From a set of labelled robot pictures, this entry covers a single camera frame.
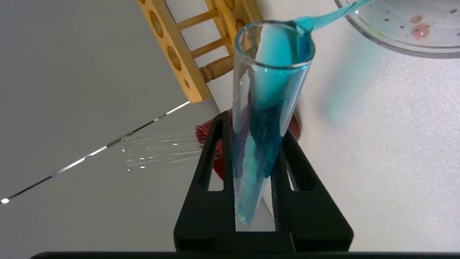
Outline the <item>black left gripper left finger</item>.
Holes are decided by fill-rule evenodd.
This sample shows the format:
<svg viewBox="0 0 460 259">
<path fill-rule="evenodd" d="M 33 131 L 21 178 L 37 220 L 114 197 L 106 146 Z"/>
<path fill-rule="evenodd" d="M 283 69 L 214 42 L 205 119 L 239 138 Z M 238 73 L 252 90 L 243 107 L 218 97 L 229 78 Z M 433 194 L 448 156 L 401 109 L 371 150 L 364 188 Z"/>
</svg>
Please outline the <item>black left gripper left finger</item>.
<svg viewBox="0 0 460 259">
<path fill-rule="evenodd" d="M 232 173 L 230 118 L 217 115 L 211 124 L 204 149 L 174 228 L 177 252 L 212 251 L 214 241 L 235 232 L 235 198 Z M 223 189 L 209 191 L 217 142 L 222 141 Z"/>
</svg>

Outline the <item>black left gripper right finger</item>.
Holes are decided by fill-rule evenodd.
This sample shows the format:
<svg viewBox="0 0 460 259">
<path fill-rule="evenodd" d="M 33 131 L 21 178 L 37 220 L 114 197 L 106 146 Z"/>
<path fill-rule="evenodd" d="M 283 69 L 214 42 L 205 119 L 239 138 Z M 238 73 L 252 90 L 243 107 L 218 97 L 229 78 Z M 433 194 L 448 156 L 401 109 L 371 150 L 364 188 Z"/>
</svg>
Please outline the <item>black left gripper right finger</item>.
<svg viewBox="0 0 460 259">
<path fill-rule="evenodd" d="M 291 131 L 271 174 L 275 228 L 299 252 L 347 252 L 354 238 L 345 219 Z"/>
</svg>

